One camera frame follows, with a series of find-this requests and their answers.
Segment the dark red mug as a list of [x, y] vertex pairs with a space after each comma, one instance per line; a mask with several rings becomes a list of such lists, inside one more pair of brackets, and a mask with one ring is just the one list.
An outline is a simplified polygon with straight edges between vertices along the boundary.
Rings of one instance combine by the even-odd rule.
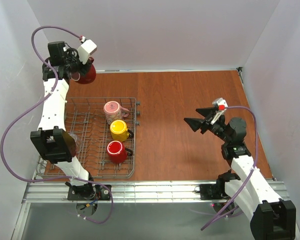
[[96, 79], [96, 69], [93, 63], [94, 58], [90, 56], [86, 64], [81, 64], [78, 70], [71, 74], [71, 79], [81, 85], [92, 83]]

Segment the clear glass cup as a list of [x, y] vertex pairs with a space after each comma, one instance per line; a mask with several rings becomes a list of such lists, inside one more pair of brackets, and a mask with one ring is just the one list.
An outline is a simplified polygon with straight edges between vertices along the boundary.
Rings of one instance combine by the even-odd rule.
[[82, 138], [75, 134], [74, 132], [70, 132], [69, 135], [74, 139], [75, 145], [76, 145], [76, 155], [82, 152], [84, 148], [84, 143], [82, 141]]

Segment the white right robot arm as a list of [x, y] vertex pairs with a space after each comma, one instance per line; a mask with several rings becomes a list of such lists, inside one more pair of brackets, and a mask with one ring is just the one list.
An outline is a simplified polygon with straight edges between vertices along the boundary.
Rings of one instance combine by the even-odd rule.
[[252, 236], [256, 240], [294, 240], [296, 238], [296, 207], [291, 200], [284, 200], [270, 186], [257, 168], [258, 158], [252, 156], [245, 144], [246, 121], [240, 117], [225, 120], [228, 106], [198, 108], [202, 118], [184, 118], [190, 128], [204, 134], [210, 131], [224, 143], [223, 158], [230, 170], [219, 175], [216, 189], [220, 196], [229, 197], [201, 230], [230, 214], [227, 207], [235, 203], [249, 219]]

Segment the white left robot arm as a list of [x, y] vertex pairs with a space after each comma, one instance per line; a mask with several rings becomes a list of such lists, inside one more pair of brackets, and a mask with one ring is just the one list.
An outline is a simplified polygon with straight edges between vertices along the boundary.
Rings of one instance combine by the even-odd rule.
[[77, 158], [75, 139], [66, 131], [65, 107], [70, 80], [89, 84], [96, 77], [92, 54], [97, 45], [83, 40], [78, 48], [66, 46], [64, 41], [50, 42], [49, 57], [42, 65], [44, 96], [38, 129], [30, 133], [30, 140], [42, 159], [60, 168], [69, 177], [67, 186], [74, 194], [89, 200], [96, 190], [93, 178]]

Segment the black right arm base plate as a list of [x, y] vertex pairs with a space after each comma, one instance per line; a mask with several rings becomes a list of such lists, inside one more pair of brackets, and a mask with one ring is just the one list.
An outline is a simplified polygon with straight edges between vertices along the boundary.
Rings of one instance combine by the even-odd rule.
[[199, 194], [201, 200], [227, 200], [229, 196], [224, 188], [215, 184], [200, 184]]

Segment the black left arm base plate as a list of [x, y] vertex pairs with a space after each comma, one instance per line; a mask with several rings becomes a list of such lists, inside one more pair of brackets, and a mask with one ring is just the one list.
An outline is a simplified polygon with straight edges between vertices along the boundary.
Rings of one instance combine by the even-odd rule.
[[110, 190], [111, 185], [107, 184], [104, 186], [94, 185], [93, 188], [80, 189], [75, 191], [69, 188], [67, 200], [68, 201], [109, 201], [111, 199]]

